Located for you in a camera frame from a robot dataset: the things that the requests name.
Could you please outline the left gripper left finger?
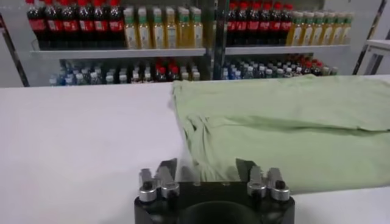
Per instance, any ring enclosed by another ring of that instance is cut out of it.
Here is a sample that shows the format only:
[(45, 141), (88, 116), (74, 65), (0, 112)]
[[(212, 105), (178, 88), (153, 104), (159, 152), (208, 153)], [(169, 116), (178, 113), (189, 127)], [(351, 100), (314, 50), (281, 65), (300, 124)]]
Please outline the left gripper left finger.
[(141, 169), (138, 199), (143, 203), (152, 203), (158, 197), (176, 198), (180, 194), (180, 184), (175, 181), (177, 159), (162, 161), (154, 177), (150, 169)]

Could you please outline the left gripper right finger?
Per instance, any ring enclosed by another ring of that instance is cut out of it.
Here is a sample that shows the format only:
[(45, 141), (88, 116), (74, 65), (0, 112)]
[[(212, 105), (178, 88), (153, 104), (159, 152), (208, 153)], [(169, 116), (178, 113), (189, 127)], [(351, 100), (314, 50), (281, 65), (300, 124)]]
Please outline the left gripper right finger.
[(266, 175), (261, 167), (253, 161), (236, 159), (236, 168), (240, 180), (246, 182), (247, 194), (251, 197), (269, 197), (275, 201), (288, 201), (290, 199), (290, 189), (279, 168), (271, 167)]

